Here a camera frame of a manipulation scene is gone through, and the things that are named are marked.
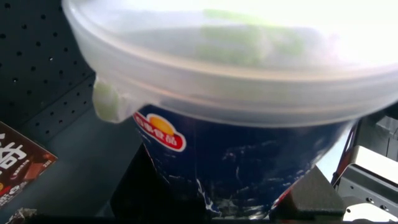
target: dark blue packaging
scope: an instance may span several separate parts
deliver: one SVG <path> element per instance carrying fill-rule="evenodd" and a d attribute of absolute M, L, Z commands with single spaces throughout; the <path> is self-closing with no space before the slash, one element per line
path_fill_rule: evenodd
<path fill-rule="evenodd" d="M 177 199 L 201 197 L 215 217 L 263 218 L 352 122 L 252 128 L 155 106 L 134 113 L 161 179 Z"/>

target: product box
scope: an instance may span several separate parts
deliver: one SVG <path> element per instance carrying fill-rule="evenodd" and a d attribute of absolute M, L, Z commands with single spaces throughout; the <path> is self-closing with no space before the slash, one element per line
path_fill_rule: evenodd
<path fill-rule="evenodd" d="M 56 160 L 53 154 L 0 122 L 0 208 Z"/>

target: red logo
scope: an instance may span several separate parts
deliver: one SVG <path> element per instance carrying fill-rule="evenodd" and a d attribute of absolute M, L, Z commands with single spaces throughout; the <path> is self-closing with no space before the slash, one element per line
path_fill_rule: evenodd
<path fill-rule="evenodd" d="M 133 117 L 145 133 L 165 147 L 176 152 L 182 152 L 185 149 L 187 143 L 184 136 L 177 132 L 165 118 L 156 114 L 148 114 L 144 117 L 138 112 L 135 112 Z"/>

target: brown box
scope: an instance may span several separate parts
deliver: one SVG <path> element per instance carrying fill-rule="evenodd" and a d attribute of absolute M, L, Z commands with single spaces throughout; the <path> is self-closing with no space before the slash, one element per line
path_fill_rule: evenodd
<path fill-rule="evenodd" d="M 0 208 L 56 160 L 53 154 L 0 122 Z"/>

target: plastic container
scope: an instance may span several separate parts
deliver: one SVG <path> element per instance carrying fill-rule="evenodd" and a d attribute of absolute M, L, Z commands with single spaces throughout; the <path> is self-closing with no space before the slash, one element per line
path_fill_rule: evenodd
<path fill-rule="evenodd" d="M 63 1 L 97 72 L 98 116 L 115 123 L 133 116 L 159 175 L 188 192 L 180 195 L 200 194 L 222 217 L 250 218 L 263 217 L 270 200 L 352 121 L 398 100 L 394 5 Z M 239 147 L 241 162 L 231 152 Z M 242 159 L 250 147 L 256 153 Z M 255 157 L 264 160 L 253 165 Z M 247 166 L 246 180 L 237 174 L 239 164 Z M 184 180 L 172 182 L 170 175 Z M 282 175 L 279 183 L 261 182 Z M 235 195 L 238 208 L 231 212 L 227 196 L 246 187 L 251 193 Z"/>

